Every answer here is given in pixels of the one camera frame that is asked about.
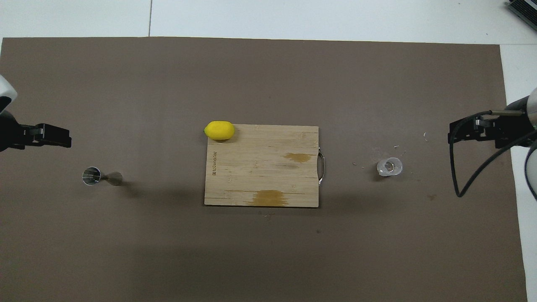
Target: lemon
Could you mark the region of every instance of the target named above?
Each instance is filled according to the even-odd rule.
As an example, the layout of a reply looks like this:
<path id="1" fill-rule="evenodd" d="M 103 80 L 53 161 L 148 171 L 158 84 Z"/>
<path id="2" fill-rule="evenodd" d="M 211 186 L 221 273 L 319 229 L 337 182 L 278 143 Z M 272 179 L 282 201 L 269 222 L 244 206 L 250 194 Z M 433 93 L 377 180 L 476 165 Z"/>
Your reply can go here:
<path id="1" fill-rule="evenodd" d="M 223 120 L 213 120 L 204 129 L 205 135 L 213 140 L 228 140 L 235 134 L 232 123 Z"/>

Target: cutting board handle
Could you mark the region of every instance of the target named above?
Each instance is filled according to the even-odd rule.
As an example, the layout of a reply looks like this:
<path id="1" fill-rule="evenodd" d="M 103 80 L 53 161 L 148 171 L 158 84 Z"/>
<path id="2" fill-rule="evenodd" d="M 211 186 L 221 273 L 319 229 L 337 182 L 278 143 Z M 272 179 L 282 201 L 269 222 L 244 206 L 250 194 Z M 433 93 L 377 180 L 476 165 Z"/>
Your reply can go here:
<path id="1" fill-rule="evenodd" d="M 324 155 L 321 153 L 320 147 L 319 147 L 319 156 L 321 157 L 321 163 L 323 164 L 323 173 L 319 177 L 319 185 L 321 185 L 321 182 L 323 181 L 323 177 L 324 177 Z"/>

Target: wooden cutting board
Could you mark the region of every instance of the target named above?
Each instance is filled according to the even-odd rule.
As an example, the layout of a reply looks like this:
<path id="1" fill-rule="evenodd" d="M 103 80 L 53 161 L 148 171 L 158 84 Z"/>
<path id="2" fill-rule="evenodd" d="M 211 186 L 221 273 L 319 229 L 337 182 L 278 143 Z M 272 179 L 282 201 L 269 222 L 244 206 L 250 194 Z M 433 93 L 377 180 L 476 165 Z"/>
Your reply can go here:
<path id="1" fill-rule="evenodd" d="M 234 126 L 208 139 L 206 205 L 319 207 L 319 127 Z"/>

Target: wet stain on wood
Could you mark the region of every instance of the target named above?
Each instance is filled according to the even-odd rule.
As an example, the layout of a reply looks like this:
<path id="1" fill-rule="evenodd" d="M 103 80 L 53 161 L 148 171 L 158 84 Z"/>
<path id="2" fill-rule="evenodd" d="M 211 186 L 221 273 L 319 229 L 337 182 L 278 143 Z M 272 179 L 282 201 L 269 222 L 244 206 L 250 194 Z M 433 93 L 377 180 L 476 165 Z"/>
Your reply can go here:
<path id="1" fill-rule="evenodd" d="M 312 155 L 304 153 L 287 153 L 284 157 L 295 162 L 307 162 L 310 160 Z"/>
<path id="2" fill-rule="evenodd" d="M 252 201 L 246 203 L 253 206 L 286 206 L 287 198 L 278 190 L 262 190 L 257 191 Z"/>

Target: white floor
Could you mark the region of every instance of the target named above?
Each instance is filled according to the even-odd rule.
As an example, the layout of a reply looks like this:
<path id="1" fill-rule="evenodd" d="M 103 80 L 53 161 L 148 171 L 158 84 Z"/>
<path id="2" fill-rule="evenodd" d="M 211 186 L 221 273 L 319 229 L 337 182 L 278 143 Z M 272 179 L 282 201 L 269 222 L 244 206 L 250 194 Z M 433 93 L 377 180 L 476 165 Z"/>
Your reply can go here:
<path id="1" fill-rule="evenodd" d="M 537 32 L 504 2 L 0 0 L 0 38 L 151 35 L 500 44 L 510 103 L 537 87 Z M 537 202 L 525 183 L 525 156 L 525 148 L 512 150 L 527 294 L 537 302 Z"/>

